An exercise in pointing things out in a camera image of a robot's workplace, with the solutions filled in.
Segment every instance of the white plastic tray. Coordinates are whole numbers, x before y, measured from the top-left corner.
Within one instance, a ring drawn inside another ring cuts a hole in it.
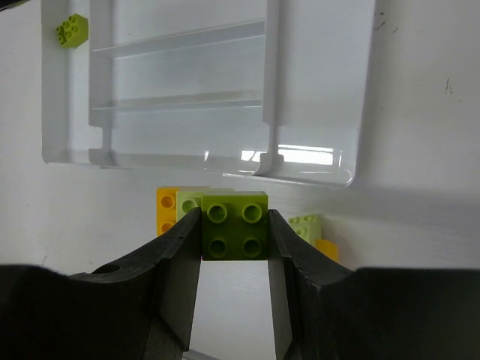
[[[69,50],[55,27],[72,13],[90,38]],[[42,0],[43,158],[346,186],[373,15],[374,0]]]
[[[276,9],[277,0],[42,1],[43,158],[269,169],[267,156],[241,156],[245,148],[270,153],[275,97],[264,84],[275,82]],[[69,50],[54,29],[72,13],[88,17],[90,34]]]

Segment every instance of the white table surface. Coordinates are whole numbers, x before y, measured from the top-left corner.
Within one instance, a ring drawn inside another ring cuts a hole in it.
[[[0,13],[0,262],[90,272],[155,237],[156,187],[209,185],[264,190],[286,217],[324,214],[353,269],[480,267],[479,18],[478,0],[378,1],[357,178],[331,191],[45,164],[40,2]],[[265,262],[203,265],[192,348],[272,359],[269,311]]]

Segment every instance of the toy building block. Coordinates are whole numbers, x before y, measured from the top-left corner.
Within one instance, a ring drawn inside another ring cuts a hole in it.
[[[177,191],[177,221],[183,218],[191,209],[202,207],[202,196],[205,191],[233,191],[233,189],[210,189],[209,187],[189,187]]]
[[[333,242],[325,240],[324,238],[318,238],[315,241],[315,248],[338,263],[338,246]]]
[[[312,246],[318,238],[322,238],[322,227],[316,215],[291,217],[288,223],[298,236]]]
[[[166,233],[176,224],[177,187],[159,187],[157,189],[157,236]]]
[[[191,209],[202,206],[203,191],[183,191],[177,192],[176,220],[179,221]]]
[[[78,13],[74,13],[57,27],[56,31],[60,45],[78,47],[89,39],[89,21]]]
[[[265,260],[269,197],[258,192],[205,192],[204,260]]]

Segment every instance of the light green lego brick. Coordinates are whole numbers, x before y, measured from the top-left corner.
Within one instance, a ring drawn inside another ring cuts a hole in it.
[[[202,207],[202,196],[205,191],[231,191],[232,189],[210,189],[201,187],[202,190],[192,191],[198,187],[191,187],[189,190],[177,191],[177,221],[183,218],[191,209]]]
[[[301,223],[308,223],[310,221],[316,221],[319,223],[320,219],[315,214],[295,216],[288,219],[288,224],[295,225],[295,224],[301,224]]]
[[[298,236],[312,246],[315,246],[317,239],[322,238],[320,219],[316,215],[291,217],[288,223]]]
[[[258,192],[205,192],[204,260],[265,260],[269,197]]]
[[[89,39],[89,21],[78,13],[74,13],[57,27],[56,32],[60,45],[78,47]]]

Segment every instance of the green duplo block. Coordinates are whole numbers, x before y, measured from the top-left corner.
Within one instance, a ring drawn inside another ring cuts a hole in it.
[[[191,209],[201,208],[202,207],[202,197],[203,193],[206,191],[232,191],[232,189],[221,188],[221,189],[210,189],[208,187],[186,187],[185,190],[177,191],[176,197],[176,211],[177,211],[177,221],[180,221]]]
[[[322,227],[316,215],[291,217],[288,219],[288,223],[295,234],[312,246],[315,246],[317,239],[322,238]]]
[[[191,209],[202,206],[203,191],[177,191],[177,221]]]
[[[56,32],[60,45],[78,47],[89,39],[89,21],[78,13],[74,13],[57,27]]]
[[[215,192],[202,197],[204,260],[266,260],[269,197]]]

